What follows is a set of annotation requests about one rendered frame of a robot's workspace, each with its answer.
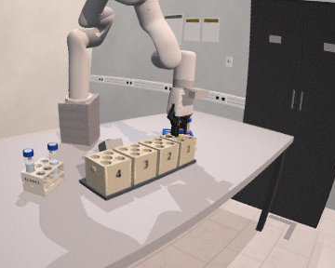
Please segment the beige bucket adapter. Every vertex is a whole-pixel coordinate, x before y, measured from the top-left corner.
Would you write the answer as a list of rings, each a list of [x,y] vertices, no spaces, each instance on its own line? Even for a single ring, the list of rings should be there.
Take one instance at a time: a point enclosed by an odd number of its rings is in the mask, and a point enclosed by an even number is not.
[[[195,137],[183,134],[182,138],[178,139],[169,133],[169,134],[160,136],[159,138],[179,143],[179,153],[178,153],[178,163],[177,163],[178,167],[194,160],[194,153],[195,153],[195,146],[196,146]]]
[[[112,150],[85,155],[85,167],[87,184],[106,196],[131,187],[131,159],[126,156]]]
[[[156,175],[163,174],[177,167],[179,143],[162,138],[138,141],[138,144],[157,151]]]
[[[113,148],[113,151],[131,158],[131,184],[136,185],[155,177],[157,150],[134,142]]]

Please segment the beige tube rack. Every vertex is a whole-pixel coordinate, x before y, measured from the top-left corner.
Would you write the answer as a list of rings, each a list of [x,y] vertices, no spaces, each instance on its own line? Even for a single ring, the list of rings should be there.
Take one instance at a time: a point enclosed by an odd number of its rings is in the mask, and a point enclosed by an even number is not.
[[[40,163],[41,161],[43,163]],[[56,166],[51,166],[49,159],[43,157],[36,161],[34,165],[40,165],[41,167],[36,167],[35,172],[32,173],[26,172],[26,169],[20,173],[23,191],[46,197],[65,180],[64,166],[61,161]],[[59,174],[51,174],[56,168],[59,168]],[[43,176],[38,176],[37,174]]]

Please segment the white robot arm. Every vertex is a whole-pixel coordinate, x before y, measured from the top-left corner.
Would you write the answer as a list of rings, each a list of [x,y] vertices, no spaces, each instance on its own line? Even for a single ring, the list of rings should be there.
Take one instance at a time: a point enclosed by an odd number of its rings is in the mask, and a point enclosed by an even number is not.
[[[105,7],[108,1],[87,0],[78,19],[79,25],[84,28],[74,29],[67,36],[69,95],[66,96],[66,100],[68,102],[77,103],[92,99],[92,94],[89,93],[89,55],[86,48],[98,47],[114,22],[113,10]],[[160,69],[174,69],[172,86],[189,89],[190,99],[208,98],[208,90],[194,87],[195,53],[180,50],[174,33],[163,17],[158,1],[114,1],[127,6],[135,5],[140,26],[151,36],[156,48],[151,57],[153,65],[157,68],[162,66]]]

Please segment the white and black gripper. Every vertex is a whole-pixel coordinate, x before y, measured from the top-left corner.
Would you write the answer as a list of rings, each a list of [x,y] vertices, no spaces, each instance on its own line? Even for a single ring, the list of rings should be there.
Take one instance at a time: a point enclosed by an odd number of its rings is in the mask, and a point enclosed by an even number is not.
[[[175,137],[179,137],[180,128],[183,128],[183,134],[186,134],[189,118],[193,114],[194,100],[188,98],[188,90],[189,89],[184,89],[183,87],[172,86],[169,92],[167,119],[171,124],[170,134]],[[175,118],[177,118],[177,120]]]

